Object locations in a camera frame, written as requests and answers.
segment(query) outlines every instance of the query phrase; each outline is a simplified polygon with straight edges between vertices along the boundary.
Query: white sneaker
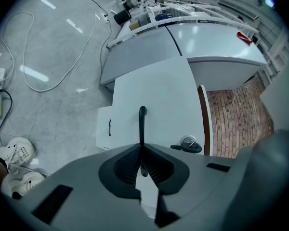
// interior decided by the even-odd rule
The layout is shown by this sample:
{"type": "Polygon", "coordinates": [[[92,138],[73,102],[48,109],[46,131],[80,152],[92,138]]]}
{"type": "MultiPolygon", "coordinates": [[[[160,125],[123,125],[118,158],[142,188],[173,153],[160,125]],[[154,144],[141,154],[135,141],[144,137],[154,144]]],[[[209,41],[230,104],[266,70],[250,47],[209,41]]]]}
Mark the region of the white sneaker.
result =
{"type": "Polygon", "coordinates": [[[31,188],[35,187],[44,180],[38,172],[29,172],[26,173],[22,180],[12,180],[9,185],[11,188],[11,197],[18,193],[21,196],[24,196],[31,188]]]}
{"type": "Polygon", "coordinates": [[[25,138],[14,138],[7,146],[0,147],[0,158],[5,161],[8,169],[10,164],[21,166],[31,161],[34,156],[33,145],[25,138]]]}

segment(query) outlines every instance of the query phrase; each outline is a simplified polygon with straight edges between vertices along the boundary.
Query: concrete floor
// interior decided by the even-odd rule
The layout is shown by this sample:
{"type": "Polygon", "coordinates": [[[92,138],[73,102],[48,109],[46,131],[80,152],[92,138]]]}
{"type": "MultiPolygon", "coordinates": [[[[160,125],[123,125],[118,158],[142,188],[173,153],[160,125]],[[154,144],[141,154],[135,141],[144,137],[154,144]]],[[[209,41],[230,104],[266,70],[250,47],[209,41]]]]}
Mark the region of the concrete floor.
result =
{"type": "MultiPolygon", "coordinates": [[[[27,75],[29,84],[36,89],[53,86],[71,68],[90,35],[95,12],[102,12],[90,0],[47,1],[55,9],[41,0],[18,0],[0,27],[1,38],[3,25],[9,16],[19,11],[34,14],[35,22],[28,37],[25,66],[40,73],[36,77],[27,75]],[[70,25],[67,19],[81,30],[70,25]]],[[[112,6],[120,11],[120,6],[116,0],[96,1],[109,13],[111,41],[118,35],[120,27],[109,11],[112,6]]],[[[111,105],[112,95],[99,86],[99,54],[110,28],[102,20],[96,19],[92,38],[73,71],[54,90],[36,93],[26,86],[20,71],[30,23],[30,15],[17,15],[11,19],[4,34],[15,58],[14,76],[5,83],[14,105],[0,137],[3,145],[17,136],[29,139],[37,155],[28,167],[53,173],[77,158],[103,151],[95,147],[97,112],[98,108],[111,105]]],[[[0,53],[0,67],[9,69],[12,61],[1,39],[0,53]]],[[[106,54],[107,50],[104,50],[103,59],[106,54]]],[[[9,106],[10,100],[4,99],[4,115],[9,106]]]]}

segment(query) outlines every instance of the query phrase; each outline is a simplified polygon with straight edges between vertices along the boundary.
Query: brick wall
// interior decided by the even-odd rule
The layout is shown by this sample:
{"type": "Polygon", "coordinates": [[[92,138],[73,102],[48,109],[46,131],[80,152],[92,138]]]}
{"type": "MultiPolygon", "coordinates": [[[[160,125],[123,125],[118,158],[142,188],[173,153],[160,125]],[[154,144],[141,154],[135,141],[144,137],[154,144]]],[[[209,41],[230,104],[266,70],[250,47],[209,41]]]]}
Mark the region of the brick wall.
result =
{"type": "Polygon", "coordinates": [[[208,91],[213,126],[213,156],[235,158],[273,132],[273,122],[259,96],[263,83],[256,76],[236,90],[208,91]]]}

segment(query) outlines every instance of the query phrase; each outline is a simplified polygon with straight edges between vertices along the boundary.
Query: white countertop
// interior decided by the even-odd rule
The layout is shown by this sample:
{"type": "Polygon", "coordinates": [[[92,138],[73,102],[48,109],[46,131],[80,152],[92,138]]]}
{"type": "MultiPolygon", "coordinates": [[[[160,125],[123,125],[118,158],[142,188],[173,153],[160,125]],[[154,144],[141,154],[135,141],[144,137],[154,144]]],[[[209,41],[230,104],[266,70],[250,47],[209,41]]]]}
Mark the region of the white countertop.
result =
{"type": "Polygon", "coordinates": [[[239,29],[212,23],[182,23],[167,26],[189,62],[231,61],[266,65],[257,46],[248,45],[236,34],[239,29]]]}
{"type": "Polygon", "coordinates": [[[193,135],[204,148],[199,96],[186,58],[167,59],[116,79],[112,148],[139,143],[139,108],[143,105],[147,108],[145,143],[170,147],[180,145],[183,136],[193,135]]]}
{"type": "Polygon", "coordinates": [[[165,27],[141,33],[111,48],[101,84],[108,84],[130,71],[176,56],[180,56],[180,53],[165,27]]]}

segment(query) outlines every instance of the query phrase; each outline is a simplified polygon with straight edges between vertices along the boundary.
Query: metal frame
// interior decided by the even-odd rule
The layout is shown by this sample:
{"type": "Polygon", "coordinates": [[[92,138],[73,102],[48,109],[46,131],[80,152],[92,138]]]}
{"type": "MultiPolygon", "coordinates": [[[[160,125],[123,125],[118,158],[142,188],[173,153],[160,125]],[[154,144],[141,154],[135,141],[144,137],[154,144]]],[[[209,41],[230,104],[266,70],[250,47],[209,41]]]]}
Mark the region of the metal frame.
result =
{"type": "Polygon", "coordinates": [[[132,37],[135,37],[135,36],[137,36],[137,33],[142,32],[146,29],[154,28],[158,25],[163,25],[166,23],[179,22],[179,21],[194,21],[194,22],[198,23],[199,20],[205,20],[205,21],[210,20],[213,22],[226,23],[226,24],[228,24],[228,26],[234,26],[234,27],[239,28],[240,30],[242,30],[242,29],[247,30],[246,35],[249,38],[251,38],[254,33],[256,33],[256,34],[259,33],[257,29],[249,26],[248,24],[246,24],[243,21],[241,21],[240,19],[238,19],[235,15],[222,10],[218,6],[212,6],[212,5],[206,5],[206,4],[190,4],[187,2],[182,2],[181,0],[168,0],[166,2],[177,2],[177,3],[181,3],[182,5],[159,3],[159,5],[162,6],[161,8],[155,8],[155,7],[149,8],[147,12],[141,13],[141,14],[133,17],[132,19],[134,20],[140,16],[148,14],[150,19],[151,19],[151,23],[148,23],[144,26],[141,26],[141,27],[139,27],[139,28],[137,28],[131,32],[124,34],[124,35],[119,34],[118,37],[114,41],[110,42],[107,45],[107,47],[111,48],[123,40],[127,40],[127,39],[130,39],[132,37]],[[205,12],[213,14],[215,16],[210,16],[210,18],[205,17],[205,16],[195,16],[190,11],[182,9],[182,7],[186,7],[186,6],[194,7],[198,10],[205,11],[205,12]],[[186,16],[178,16],[178,17],[174,17],[174,18],[170,18],[170,19],[156,21],[154,13],[160,13],[161,11],[167,10],[167,9],[177,10],[183,14],[186,14],[186,16]],[[222,15],[221,13],[226,14],[227,16],[231,17],[231,19],[227,18],[226,16],[222,15]]]}

